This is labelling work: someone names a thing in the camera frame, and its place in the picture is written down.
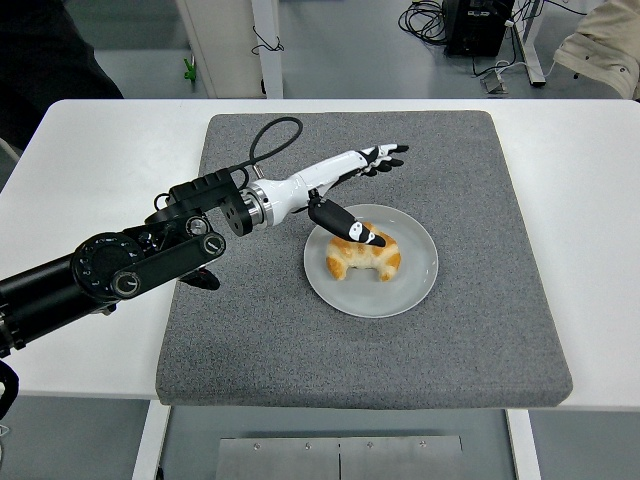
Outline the white and black hand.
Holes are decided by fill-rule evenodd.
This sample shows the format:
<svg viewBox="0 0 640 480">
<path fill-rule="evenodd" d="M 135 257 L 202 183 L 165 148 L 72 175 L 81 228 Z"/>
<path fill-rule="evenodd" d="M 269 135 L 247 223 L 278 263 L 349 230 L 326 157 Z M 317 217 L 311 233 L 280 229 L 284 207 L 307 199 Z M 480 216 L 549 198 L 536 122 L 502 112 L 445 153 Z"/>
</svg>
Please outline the white and black hand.
<svg viewBox="0 0 640 480">
<path fill-rule="evenodd" d="M 350 150 L 305 168 L 286 180 L 259 179 L 249 184 L 248 196 L 258 208 L 256 225 L 275 226 L 286 215 L 308 213 L 321 228 L 348 242 L 384 247 L 386 241 L 338 204 L 325 198 L 336 185 L 357 176 L 375 176 L 403 164 L 395 153 L 406 145 L 386 144 Z"/>
</svg>

